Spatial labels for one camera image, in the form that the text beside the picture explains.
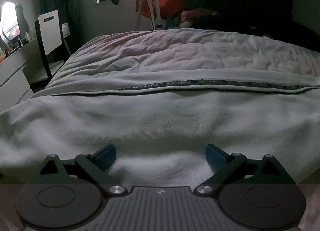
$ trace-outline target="orange-red bag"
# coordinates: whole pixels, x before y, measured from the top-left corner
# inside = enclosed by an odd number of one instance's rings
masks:
[[[136,0],[136,12],[138,12],[138,9],[139,9],[139,2],[140,0]],[[159,0],[159,5],[160,5],[161,19],[168,19],[169,17],[176,15],[185,9],[183,0]],[[153,6],[153,13],[155,14],[155,18],[157,18],[155,0],[152,0],[152,6]],[[147,0],[143,0],[141,15],[143,15],[144,17],[150,18]]]

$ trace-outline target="chair backrest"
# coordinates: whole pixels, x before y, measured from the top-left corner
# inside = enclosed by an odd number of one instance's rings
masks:
[[[44,52],[48,55],[62,44],[58,10],[42,14],[38,20]]]

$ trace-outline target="chair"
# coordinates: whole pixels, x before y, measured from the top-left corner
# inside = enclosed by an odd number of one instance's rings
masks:
[[[30,82],[32,89],[46,86],[67,60],[64,59],[50,64],[48,62],[48,55],[62,45],[62,42],[68,55],[71,55],[68,45],[63,38],[58,10],[40,15],[35,22],[35,30],[44,69],[40,69],[33,75]]]

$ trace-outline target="silver bolt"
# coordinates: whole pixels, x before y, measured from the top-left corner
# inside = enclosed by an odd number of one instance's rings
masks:
[[[125,187],[123,186],[112,186],[109,188],[109,191],[112,193],[112,194],[122,194],[125,192]]]
[[[206,185],[198,186],[197,191],[201,194],[208,194],[212,191],[212,188]]]

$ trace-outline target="bed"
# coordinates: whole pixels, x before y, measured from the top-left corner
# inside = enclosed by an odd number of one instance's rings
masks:
[[[252,159],[273,154],[299,183],[320,168],[319,75],[318,52],[267,37],[101,36],[0,113],[0,171],[25,181],[48,154],[69,159],[112,143],[108,174],[123,185],[194,188],[213,174],[204,156],[213,143]]]

